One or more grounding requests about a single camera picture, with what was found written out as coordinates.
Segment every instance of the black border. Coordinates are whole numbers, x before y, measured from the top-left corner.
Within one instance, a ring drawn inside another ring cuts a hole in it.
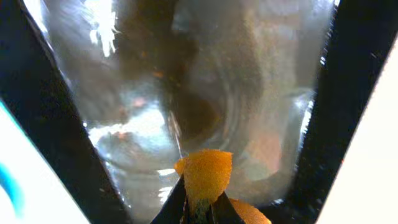
[[[283,203],[261,208],[273,223],[314,223],[319,216],[394,40],[397,16],[395,0],[341,0],[297,176]],[[90,222],[130,223],[27,18],[16,1],[0,1],[1,98]]]

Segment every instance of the white surface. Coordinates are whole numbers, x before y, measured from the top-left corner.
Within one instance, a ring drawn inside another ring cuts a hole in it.
[[[16,218],[11,201],[0,187],[0,223],[88,223],[69,193],[19,129],[0,100],[0,164],[22,188],[23,216]]]
[[[318,224],[398,223],[397,90],[395,42]]]

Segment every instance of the shiny metal surface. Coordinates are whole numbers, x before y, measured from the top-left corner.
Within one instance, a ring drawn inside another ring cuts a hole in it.
[[[234,153],[230,197],[283,196],[333,1],[24,2],[136,223],[159,212],[174,162],[203,147]]]

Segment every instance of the black frame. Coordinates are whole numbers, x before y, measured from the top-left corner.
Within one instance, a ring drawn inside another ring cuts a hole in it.
[[[90,222],[131,223],[31,22],[17,1],[0,1],[0,97]],[[397,29],[398,1],[341,1],[297,175],[282,203],[260,208],[273,223],[318,218]]]

